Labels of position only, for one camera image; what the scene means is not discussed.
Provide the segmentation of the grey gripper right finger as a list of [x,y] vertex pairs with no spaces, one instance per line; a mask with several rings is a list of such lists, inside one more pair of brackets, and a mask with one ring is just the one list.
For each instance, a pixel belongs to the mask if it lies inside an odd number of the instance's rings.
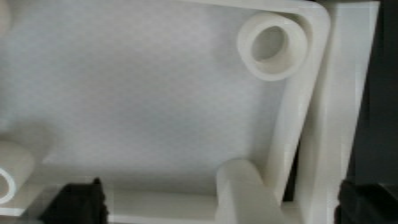
[[341,182],[336,224],[398,224],[398,185]]

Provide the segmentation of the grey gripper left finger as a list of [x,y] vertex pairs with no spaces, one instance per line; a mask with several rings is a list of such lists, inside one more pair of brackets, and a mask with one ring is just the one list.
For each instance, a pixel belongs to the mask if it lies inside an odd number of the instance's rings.
[[68,183],[37,214],[23,217],[23,224],[108,224],[108,207],[101,179]]

